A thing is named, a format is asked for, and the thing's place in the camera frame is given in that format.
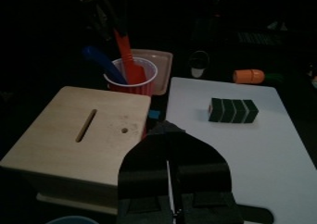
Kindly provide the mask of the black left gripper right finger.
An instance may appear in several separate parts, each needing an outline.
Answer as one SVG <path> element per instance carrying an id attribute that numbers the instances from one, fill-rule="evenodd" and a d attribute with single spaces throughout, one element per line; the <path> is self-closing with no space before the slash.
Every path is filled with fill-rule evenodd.
<path id="1" fill-rule="evenodd" d="M 220 152 L 170 123 L 166 148 L 176 224 L 244 224 Z"/>

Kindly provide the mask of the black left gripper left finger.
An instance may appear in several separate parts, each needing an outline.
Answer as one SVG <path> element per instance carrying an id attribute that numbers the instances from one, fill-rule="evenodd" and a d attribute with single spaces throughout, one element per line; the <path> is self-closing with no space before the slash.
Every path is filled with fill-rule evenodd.
<path id="1" fill-rule="evenodd" d="M 173 224 L 165 150 L 168 122 L 150 130 L 125 156 L 118 174 L 117 224 Z"/>

